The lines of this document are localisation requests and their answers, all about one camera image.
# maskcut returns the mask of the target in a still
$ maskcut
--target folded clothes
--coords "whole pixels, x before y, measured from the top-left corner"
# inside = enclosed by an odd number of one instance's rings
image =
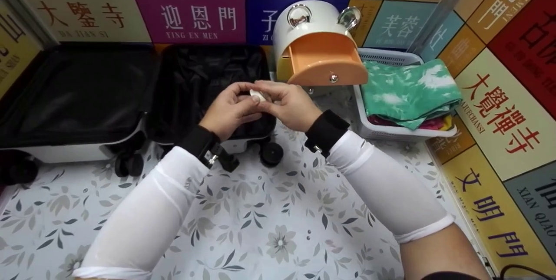
[[[391,122],[376,115],[371,115],[367,119],[374,125],[401,127],[401,125],[398,125],[395,122]],[[421,124],[421,126],[419,126],[419,129],[439,130],[445,132],[453,127],[452,120],[453,118],[451,115],[427,119]]]
[[[461,102],[461,92],[441,60],[403,67],[364,65],[369,81],[361,85],[361,94],[367,116],[415,130],[427,119],[449,114]]]

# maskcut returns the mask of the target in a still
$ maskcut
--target white arm sleeve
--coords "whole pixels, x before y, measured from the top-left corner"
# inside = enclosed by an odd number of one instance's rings
[[[116,208],[74,277],[145,280],[172,243],[208,174],[175,147]]]
[[[452,215],[419,179],[354,132],[338,140],[328,161],[399,243],[429,236],[453,223]]]

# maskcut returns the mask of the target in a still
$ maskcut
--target open suitcase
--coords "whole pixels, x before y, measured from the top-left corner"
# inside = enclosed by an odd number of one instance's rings
[[[0,118],[0,183],[30,182],[36,165],[116,159],[121,177],[141,175],[147,139],[169,150],[233,82],[270,79],[264,51],[248,45],[71,44],[49,51]],[[230,154],[270,143],[276,118],[240,126]]]

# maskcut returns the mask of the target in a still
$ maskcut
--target hand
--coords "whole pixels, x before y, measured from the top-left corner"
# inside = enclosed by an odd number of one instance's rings
[[[261,118],[258,96],[238,96],[240,92],[260,90],[250,82],[235,82],[222,91],[208,108],[199,126],[215,133],[220,142],[230,138],[241,124]]]
[[[266,80],[258,80],[255,84],[274,101],[261,101],[258,109],[274,115],[292,130],[306,133],[322,114],[300,86]]]

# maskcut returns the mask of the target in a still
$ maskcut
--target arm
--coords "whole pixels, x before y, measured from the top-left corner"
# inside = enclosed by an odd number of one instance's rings
[[[355,133],[346,132],[330,151],[328,161],[394,233],[407,280],[441,271],[490,279],[452,216],[393,158]]]
[[[229,86],[214,100],[199,126],[224,141],[242,123],[260,118],[258,98],[238,96],[251,89],[258,87],[246,82]],[[203,148],[198,137],[189,134],[122,201],[73,276],[78,280],[146,280],[151,276],[208,174],[209,168],[197,159]]]
[[[306,133],[313,142],[320,139],[317,145],[330,150],[327,161],[345,175],[369,210],[400,243],[407,280],[449,271],[490,279],[467,237],[453,224],[453,217],[409,171],[355,133],[323,124],[322,112],[300,87],[276,82],[256,84],[272,100],[280,101],[261,102],[261,110],[278,117],[290,129]]]
[[[178,233],[208,171],[186,150],[173,148],[111,214],[73,275],[146,279]]]

